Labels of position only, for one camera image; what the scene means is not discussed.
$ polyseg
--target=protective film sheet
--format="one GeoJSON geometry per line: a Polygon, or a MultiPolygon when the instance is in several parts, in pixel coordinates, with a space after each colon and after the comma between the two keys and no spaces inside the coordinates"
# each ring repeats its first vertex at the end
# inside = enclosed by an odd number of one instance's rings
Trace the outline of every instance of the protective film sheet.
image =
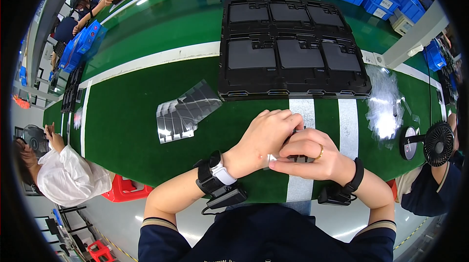
{"type": "Polygon", "coordinates": [[[156,111],[160,143],[193,137],[197,124],[221,106],[221,100],[205,80],[178,99],[162,103],[156,111]]]}

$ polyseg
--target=gold ring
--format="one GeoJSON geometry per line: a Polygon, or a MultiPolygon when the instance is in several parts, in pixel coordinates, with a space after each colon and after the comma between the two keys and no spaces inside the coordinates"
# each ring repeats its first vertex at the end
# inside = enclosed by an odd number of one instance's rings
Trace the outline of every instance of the gold ring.
{"type": "Polygon", "coordinates": [[[321,154],[320,154],[318,157],[316,157],[316,158],[313,160],[313,162],[315,162],[316,160],[320,159],[321,156],[322,156],[322,154],[324,153],[324,146],[322,146],[322,144],[319,144],[319,145],[321,146],[321,154]]]}

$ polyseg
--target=black fan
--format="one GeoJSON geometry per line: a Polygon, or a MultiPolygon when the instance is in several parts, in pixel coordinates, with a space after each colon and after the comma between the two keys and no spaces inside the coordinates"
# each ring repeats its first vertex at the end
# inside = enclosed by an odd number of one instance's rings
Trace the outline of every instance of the black fan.
{"type": "Polygon", "coordinates": [[[411,160],[416,152],[418,142],[424,143],[424,156],[431,166],[442,166],[453,152],[454,135],[451,126],[446,122],[438,122],[428,129],[427,134],[417,135],[413,127],[406,129],[401,137],[401,154],[411,160]]]}
{"type": "Polygon", "coordinates": [[[21,138],[33,149],[39,159],[49,152],[49,141],[45,137],[44,130],[35,125],[27,125],[23,129],[21,138]]]}

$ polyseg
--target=red plastic stool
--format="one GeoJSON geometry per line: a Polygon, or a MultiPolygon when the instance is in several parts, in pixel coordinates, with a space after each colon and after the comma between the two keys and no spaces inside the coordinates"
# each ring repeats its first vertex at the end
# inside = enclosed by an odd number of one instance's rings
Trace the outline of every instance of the red plastic stool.
{"type": "Polygon", "coordinates": [[[126,202],[148,197],[153,188],[145,185],[143,190],[134,190],[137,188],[132,185],[130,179],[124,180],[122,176],[116,175],[113,180],[113,188],[102,195],[111,202],[126,202]]]}
{"type": "Polygon", "coordinates": [[[111,256],[111,251],[109,250],[108,247],[104,246],[101,241],[97,240],[96,242],[92,243],[91,245],[88,246],[88,252],[90,252],[91,257],[96,261],[96,262],[101,262],[99,259],[100,257],[104,256],[107,261],[106,262],[112,262],[114,261],[114,258],[111,256]],[[97,246],[97,251],[91,250],[91,247],[97,246]]]}

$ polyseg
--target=fan base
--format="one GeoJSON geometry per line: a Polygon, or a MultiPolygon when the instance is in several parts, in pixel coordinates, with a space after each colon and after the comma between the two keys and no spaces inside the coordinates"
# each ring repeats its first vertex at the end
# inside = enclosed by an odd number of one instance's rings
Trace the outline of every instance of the fan base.
{"type": "Polygon", "coordinates": [[[406,142],[406,137],[409,136],[416,136],[417,132],[415,131],[414,127],[408,127],[404,133],[401,135],[401,142],[399,144],[402,158],[405,160],[411,160],[414,158],[415,153],[417,151],[417,143],[408,143],[406,142]]]}

